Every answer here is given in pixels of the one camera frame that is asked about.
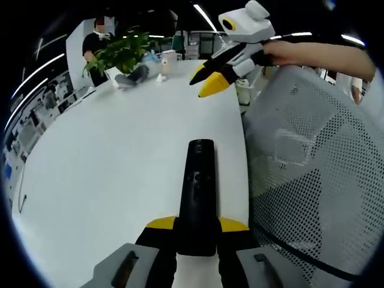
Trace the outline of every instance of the ceiling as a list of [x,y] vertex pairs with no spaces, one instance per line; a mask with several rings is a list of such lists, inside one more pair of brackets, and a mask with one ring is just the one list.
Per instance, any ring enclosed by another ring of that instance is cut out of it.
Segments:
[[[341,33],[351,34],[347,22],[340,21],[340,15],[329,11],[321,0],[260,0],[259,2],[271,14],[270,20],[277,35],[310,31],[314,34],[313,38],[316,41],[337,43],[342,41]],[[100,15],[114,16],[119,22],[120,29],[139,25],[143,31],[150,32],[150,34],[172,36],[175,27],[170,10],[178,16],[177,30],[211,30],[204,18],[194,9],[193,4],[199,4],[215,27],[222,30],[218,22],[218,15],[242,8],[247,1],[106,1],[101,5],[93,5],[89,1],[79,1],[75,9],[69,9],[63,3],[55,1],[55,4],[49,7],[49,13],[44,12],[46,10],[43,8],[46,7],[39,7],[36,2],[28,3],[25,10],[14,15],[13,23],[25,23],[25,25],[20,26],[21,29],[15,25],[12,27],[13,30],[8,31],[11,35],[10,38],[14,39],[13,43],[21,43],[19,48],[22,50],[18,57],[13,58],[10,71],[12,77],[8,82],[9,88],[6,92],[8,97],[22,81],[24,67],[26,67],[25,76],[27,76],[48,60],[65,53],[66,37],[63,37],[41,49],[36,57],[35,51],[41,38],[43,38],[41,44],[44,46],[65,34],[70,35],[83,19]],[[49,69],[34,77],[25,85],[24,89],[30,91],[45,77],[52,78],[65,68],[66,58],[63,57],[50,65]]]

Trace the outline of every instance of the ceiling light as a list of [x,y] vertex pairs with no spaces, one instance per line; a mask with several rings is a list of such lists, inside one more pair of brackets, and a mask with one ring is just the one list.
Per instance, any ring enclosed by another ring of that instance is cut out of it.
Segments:
[[210,25],[213,31],[217,32],[216,27],[212,23],[212,21],[208,18],[208,16],[205,14],[205,12],[201,9],[201,7],[197,4],[194,4],[193,7],[204,17],[204,19],[207,21],[207,23]]
[[16,93],[21,89],[22,86],[24,86],[24,84],[29,80],[31,79],[34,75],[36,75],[40,70],[42,70],[44,67],[48,66],[49,64],[51,64],[52,62],[55,62],[57,59],[63,57],[65,54],[60,54],[59,56],[56,56],[54,57],[53,59],[49,60],[47,63],[45,63],[44,65],[40,66],[39,68],[37,68],[34,72],[31,73],[31,75],[29,75],[21,84],[19,87],[17,87],[17,89],[13,92],[13,95],[11,96],[11,98],[13,98]]
[[311,36],[311,32],[299,32],[299,33],[292,33],[292,36]]
[[363,41],[361,41],[361,40],[359,40],[359,39],[357,39],[357,38],[355,38],[355,37],[348,36],[348,35],[344,35],[344,34],[342,34],[341,36],[342,36],[345,40],[349,40],[349,41],[352,41],[352,42],[355,42],[355,43],[357,43],[357,44],[360,44],[360,45],[365,46],[365,44],[364,44]]
[[31,95],[32,95],[38,88],[40,88],[40,86],[41,86],[42,84],[44,84],[44,83],[47,82],[47,81],[48,81],[48,78],[45,78],[43,81],[41,81],[41,82],[40,82],[34,89],[32,89],[32,90],[30,91],[30,93],[27,94],[26,97],[23,98],[23,100],[19,103],[19,105],[16,106],[15,110],[12,112],[10,118],[8,119],[7,124],[5,125],[4,131],[7,130],[8,125],[9,125],[10,122],[13,120],[14,116],[15,116],[16,113],[19,111],[19,109],[20,109],[21,106],[24,104],[24,102],[25,102],[26,100],[28,100],[28,98],[29,98],[29,97],[30,97],[30,96],[31,96]]

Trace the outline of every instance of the black shirt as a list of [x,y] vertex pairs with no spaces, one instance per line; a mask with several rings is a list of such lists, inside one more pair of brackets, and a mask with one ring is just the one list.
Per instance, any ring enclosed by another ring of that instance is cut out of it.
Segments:
[[87,51],[91,51],[92,54],[95,54],[97,50],[105,49],[108,44],[112,43],[115,40],[115,36],[112,33],[109,34],[110,38],[100,39],[96,33],[90,33],[87,35],[83,41],[83,55]]

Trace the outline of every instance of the office desk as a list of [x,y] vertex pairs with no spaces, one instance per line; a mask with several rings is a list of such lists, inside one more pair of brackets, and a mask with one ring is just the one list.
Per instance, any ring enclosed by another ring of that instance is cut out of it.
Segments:
[[235,88],[198,98],[199,61],[178,75],[120,91],[110,82],[68,109],[29,155],[13,220],[31,259],[54,287],[78,287],[94,266],[145,225],[179,211],[188,143],[212,139],[220,215],[248,222],[248,175]]

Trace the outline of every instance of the potted plant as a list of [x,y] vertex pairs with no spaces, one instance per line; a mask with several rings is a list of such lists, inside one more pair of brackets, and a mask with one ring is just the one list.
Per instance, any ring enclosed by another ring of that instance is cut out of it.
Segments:
[[96,68],[114,81],[117,74],[130,74],[152,44],[148,33],[130,31],[123,39],[96,51],[95,58],[85,65],[85,70]]

